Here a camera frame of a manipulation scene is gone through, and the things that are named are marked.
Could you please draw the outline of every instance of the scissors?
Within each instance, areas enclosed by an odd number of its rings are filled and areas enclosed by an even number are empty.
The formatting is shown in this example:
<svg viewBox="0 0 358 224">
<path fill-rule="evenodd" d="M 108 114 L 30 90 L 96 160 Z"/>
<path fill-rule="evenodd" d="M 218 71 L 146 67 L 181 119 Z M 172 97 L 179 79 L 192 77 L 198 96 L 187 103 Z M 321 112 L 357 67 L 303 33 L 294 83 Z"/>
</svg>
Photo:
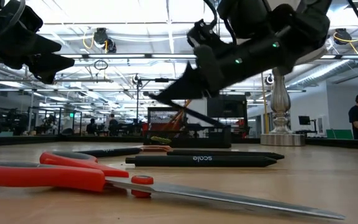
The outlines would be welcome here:
<svg viewBox="0 0 358 224">
<path fill-rule="evenodd" d="M 317 208 L 154 182 L 153 177 L 146 175 L 135 175 L 129 178 L 127 171 L 98 164 L 98 160 L 94 156 L 77 152 L 44 152 L 40 156 L 40 164 L 0 162 L 1 187 L 64 187 L 102 192 L 105 185 L 130 189 L 131 194 L 138 198 L 150 197 L 151 193 L 174 194 L 270 208 L 300 215 L 345 219 L 343 215 Z"/>
</svg>

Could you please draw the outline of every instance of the computer monitor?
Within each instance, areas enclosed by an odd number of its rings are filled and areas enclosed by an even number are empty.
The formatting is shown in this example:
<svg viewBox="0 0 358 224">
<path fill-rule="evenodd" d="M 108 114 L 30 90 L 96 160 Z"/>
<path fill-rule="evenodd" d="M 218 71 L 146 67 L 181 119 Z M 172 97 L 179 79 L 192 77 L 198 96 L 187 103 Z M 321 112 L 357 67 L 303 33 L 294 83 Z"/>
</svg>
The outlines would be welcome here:
<svg viewBox="0 0 358 224">
<path fill-rule="evenodd" d="M 299 116 L 299 125 L 310 125 L 309 116 Z"/>
</svg>

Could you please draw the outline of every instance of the desk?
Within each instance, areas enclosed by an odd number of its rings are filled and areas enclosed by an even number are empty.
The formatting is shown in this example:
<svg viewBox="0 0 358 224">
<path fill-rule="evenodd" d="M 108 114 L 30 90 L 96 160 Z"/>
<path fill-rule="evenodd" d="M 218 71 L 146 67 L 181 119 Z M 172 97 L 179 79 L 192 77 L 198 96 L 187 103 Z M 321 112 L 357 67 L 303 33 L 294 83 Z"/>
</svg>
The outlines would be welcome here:
<svg viewBox="0 0 358 224">
<path fill-rule="evenodd" d="M 111 149 L 138 144 L 54 142 L 0 146 L 0 160 L 25 159 L 37 162 L 43 151 Z M 119 169 L 126 167 L 131 175 L 151 175 L 155 181 L 316 207 L 341 213 L 347 219 L 335 222 L 310 217 L 266 215 L 239 207 L 229 209 L 223 204 L 157 194 L 152 199 L 138 199 L 122 191 L 95 194 L 54 189 L 20 194 L 12 189 L 0 188 L 0 224 L 358 223 L 358 150 L 323 146 L 269 147 L 258 144 L 233 144 L 232 148 L 272 151 L 284 154 L 286 158 L 271 167 L 253 169 L 135 168 L 125 165 L 125 156 L 103 158 L 99 162 Z"/>
</svg>

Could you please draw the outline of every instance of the ceiling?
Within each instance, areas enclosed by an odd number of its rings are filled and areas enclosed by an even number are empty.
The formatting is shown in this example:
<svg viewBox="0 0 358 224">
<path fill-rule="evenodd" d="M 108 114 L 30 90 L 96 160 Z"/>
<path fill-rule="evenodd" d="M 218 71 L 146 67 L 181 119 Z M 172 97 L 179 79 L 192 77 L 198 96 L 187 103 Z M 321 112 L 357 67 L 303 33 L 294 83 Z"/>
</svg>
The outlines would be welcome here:
<svg viewBox="0 0 358 224">
<path fill-rule="evenodd" d="M 272 7 L 282 2 L 296 5 L 297 0 L 270 0 Z M 45 91 L 38 92 L 37 97 L 47 98 L 51 103 L 105 103 L 104 107 L 93 105 L 94 110 L 116 110 L 124 114 L 132 114 L 136 108 L 136 91 L 132 82 L 137 74 L 141 78 L 179 78 L 186 66 L 187 59 L 180 59 L 180 54 L 191 54 L 192 48 L 186 41 L 186 33 L 193 27 L 193 23 L 204 19 L 211 21 L 213 15 L 201 0 L 27 0 L 30 6 L 44 21 L 44 26 L 38 34 L 62 44 L 58 54 L 103 54 L 104 50 L 92 43 L 93 32 L 96 28 L 107 28 L 108 36 L 116 46 L 118 54 L 168 54 L 165 58 L 156 59 L 106 59 L 108 68 L 102 71 L 95 69 L 96 59 L 76 60 L 74 67 L 61 71 L 56 76 L 56 84 L 44 85 L 33 82 L 21 82 L 20 87 L 0 84 L 0 88 L 24 89 L 59 89 L 66 92 Z M 358 40 L 358 19 L 353 10 L 349 8 L 346 0 L 334 0 L 328 16 L 331 20 L 330 35 L 326 46 L 328 55 L 357 54 L 349 45 L 335 44 L 332 35 L 335 29 L 346 28 L 353 40 Z M 229 42 L 231 37 L 219 20 L 216 30 L 223 41 Z M 358 50 L 358 41 L 352 43 Z M 295 67 L 291 74 L 286 76 L 288 85 L 299 79 L 310 77 L 313 69 L 336 63 L 335 60 L 317 60 L 313 63 Z M 343 79 L 358 74 L 357 65 L 341 70 L 334 76 L 327 77 L 329 82 L 342 80 L 338 85 L 358 83 L 358 77 L 343 82 Z M 0 68 L 0 79 L 10 82 L 34 79 L 25 68 L 11 70 Z M 168 83 L 148 82 L 142 91 L 159 91 Z M 301 90 L 305 86 L 292 85 L 292 89 Z M 262 89 L 262 76 L 257 74 L 243 82 L 230 87 L 236 92 L 230 94 L 252 93 L 251 100 L 260 99 Z M 144 114 L 148 106 L 160 106 L 139 94 L 141 106 L 140 114 Z M 54 100 L 51 96 L 59 96 L 66 100 Z"/>
</svg>

